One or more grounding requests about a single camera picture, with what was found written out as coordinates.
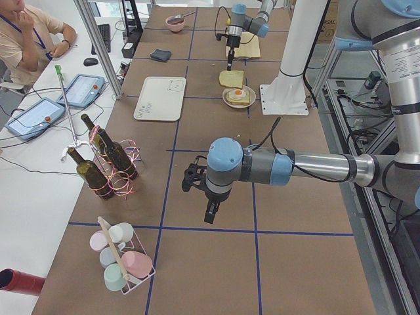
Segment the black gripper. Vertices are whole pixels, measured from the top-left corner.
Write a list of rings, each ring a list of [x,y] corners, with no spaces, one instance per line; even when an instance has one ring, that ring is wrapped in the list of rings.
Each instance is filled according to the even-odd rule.
[[[199,184],[209,203],[221,203],[225,201],[230,195],[232,186],[232,181],[227,184],[214,184],[207,177],[201,179]]]
[[[227,55],[227,67],[226,71],[231,71],[232,69],[232,63],[234,60],[234,49],[238,48],[240,46],[241,41],[241,34],[227,34],[227,40],[226,40],[226,46],[230,48]]]

